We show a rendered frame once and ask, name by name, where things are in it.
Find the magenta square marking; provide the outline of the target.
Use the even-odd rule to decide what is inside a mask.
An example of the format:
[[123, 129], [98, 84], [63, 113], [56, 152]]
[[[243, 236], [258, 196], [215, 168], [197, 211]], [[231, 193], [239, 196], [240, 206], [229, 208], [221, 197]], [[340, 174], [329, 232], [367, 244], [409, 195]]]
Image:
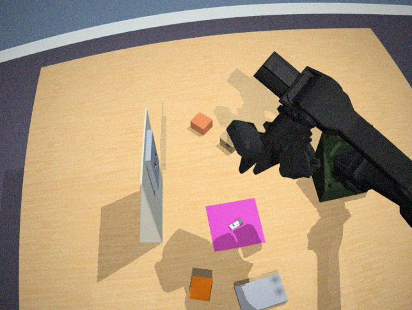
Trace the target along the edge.
[[[265, 243], [255, 199], [206, 206], [214, 252]], [[243, 224], [231, 230], [229, 225]]]

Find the orange block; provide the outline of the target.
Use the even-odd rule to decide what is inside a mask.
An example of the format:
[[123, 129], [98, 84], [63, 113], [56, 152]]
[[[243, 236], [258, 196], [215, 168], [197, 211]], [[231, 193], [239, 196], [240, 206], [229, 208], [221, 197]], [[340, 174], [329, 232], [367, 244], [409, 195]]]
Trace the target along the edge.
[[197, 114], [190, 123], [191, 128], [203, 136], [213, 126], [212, 119], [201, 113]]
[[193, 276], [189, 298], [194, 300], [210, 300], [212, 288], [212, 278], [203, 278]]

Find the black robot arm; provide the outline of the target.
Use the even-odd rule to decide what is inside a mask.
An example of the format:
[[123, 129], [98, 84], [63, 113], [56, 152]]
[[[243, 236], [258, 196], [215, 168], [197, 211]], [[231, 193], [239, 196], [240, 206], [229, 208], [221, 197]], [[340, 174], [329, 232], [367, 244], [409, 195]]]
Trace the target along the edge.
[[[412, 228], [412, 160], [355, 112], [337, 81], [308, 66], [300, 73], [275, 51], [253, 77], [272, 91], [283, 110], [300, 124], [340, 136], [351, 145], [353, 150], [334, 156], [337, 181], [353, 193], [372, 189], [396, 203]], [[275, 150], [281, 147], [282, 177], [310, 178], [321, 167], [307, 148], [312, 139], [300, 136], [289, 133], [273, 142]]]

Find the tan cube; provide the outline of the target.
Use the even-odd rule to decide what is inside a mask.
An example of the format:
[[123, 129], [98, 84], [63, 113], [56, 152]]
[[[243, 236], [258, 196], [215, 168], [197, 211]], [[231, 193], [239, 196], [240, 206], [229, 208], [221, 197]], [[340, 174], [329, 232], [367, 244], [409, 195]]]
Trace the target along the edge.
[[228, 132], [226, 132], [221, 138], [220, 138], [220, 145], [223, 146], [227, 151], [229, 151], [231, 154], [236, 151], [230, 136]]

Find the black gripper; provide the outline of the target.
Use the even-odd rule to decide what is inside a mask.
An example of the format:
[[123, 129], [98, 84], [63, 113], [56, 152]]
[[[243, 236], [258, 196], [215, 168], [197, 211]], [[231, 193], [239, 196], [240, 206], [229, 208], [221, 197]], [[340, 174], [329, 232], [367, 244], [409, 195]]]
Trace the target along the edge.
[[265, 121], [265, 133], [258, 132], [254, 123], [233, 120], [226, 128], [230, 139], [237, 151], [242, 156], [239, 166], [241, 174], [249, 170], [254, 164], [254, 175], [258, 175], [275, 165], [280, 164], [279, 151], [274, 149], [273, 142], [289, 133], [301, 133], [299, 139], [311, 137], [311, 128], [300, 124], [295, 118], [288, 115], [280, 105], [278, 116], [272, 121]]

